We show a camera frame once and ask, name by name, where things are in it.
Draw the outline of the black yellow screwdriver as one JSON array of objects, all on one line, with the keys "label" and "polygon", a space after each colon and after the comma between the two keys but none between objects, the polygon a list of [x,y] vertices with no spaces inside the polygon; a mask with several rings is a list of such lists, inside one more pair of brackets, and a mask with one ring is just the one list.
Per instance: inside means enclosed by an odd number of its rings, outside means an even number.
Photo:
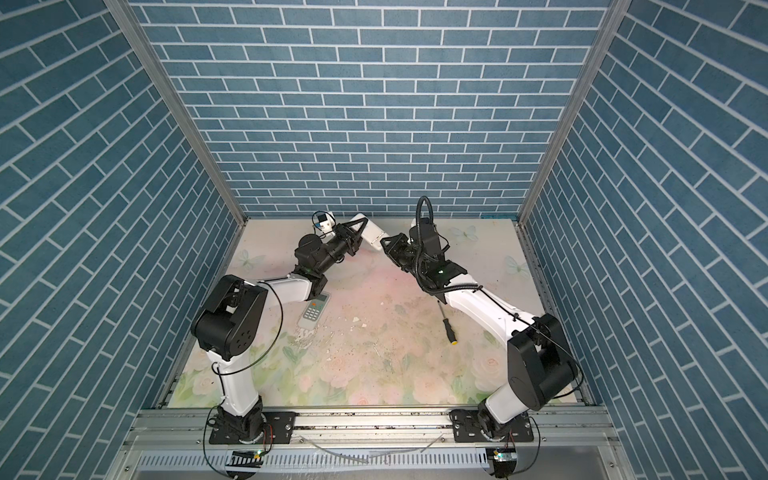
[{"label": "black yellow screwdriver", "polygon": [[443,323],[444,328],[445,328],[447,339],[448,339],[448,341],[450,342],[451,345],[456,345],[458,343],[458,340],[457,340],[455,332],[454,332],[454,330],[452,328],[450,320],[449,320],[449,318],[448,318],[448,316],[447,316],[447,314],[446,314],[446,312],[444,310],[443,303],[440,302],[440,301],[437,301],[437,305],[438,305],[438,308],[439,308],[440,313],[442,315],[442,323]]}]

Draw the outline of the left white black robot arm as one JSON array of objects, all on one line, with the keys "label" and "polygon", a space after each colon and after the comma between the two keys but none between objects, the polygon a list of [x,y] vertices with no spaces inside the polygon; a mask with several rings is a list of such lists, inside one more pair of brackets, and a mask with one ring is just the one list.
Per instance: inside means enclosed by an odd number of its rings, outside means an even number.
[{"label": "left white black robot arm", "polygon": [[256,362],[248,350],[256,338],[265,309],[316,300],[327,284],[325,273],[346,255],[355,255],[363,242],[368,219],[358,214],[321,236],[303,236],[294,251],[297,264],[280,278],[248,282],[223,276],[205,300],[191,334],[211,361],[222,385],[221,411],[240,420],[259,408],[261,397],[250,378]]}]

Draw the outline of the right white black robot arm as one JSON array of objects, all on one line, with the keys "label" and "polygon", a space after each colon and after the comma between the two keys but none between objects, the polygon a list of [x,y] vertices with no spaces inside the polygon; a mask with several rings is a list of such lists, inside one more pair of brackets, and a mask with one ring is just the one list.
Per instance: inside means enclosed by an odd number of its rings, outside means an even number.
[{"label": "right white black robot arm", "polygon": [[476,281],[463,266],[446,257],[442,235],[433,221],[421,218],[409,233],[382,235],[371,244],[421,290],[476,321],[505,346],[506,380],[478,405],[485,433],[501,436],[516,417],[538,411],[561,393],[579,373],[560,321],[523,311]]}]

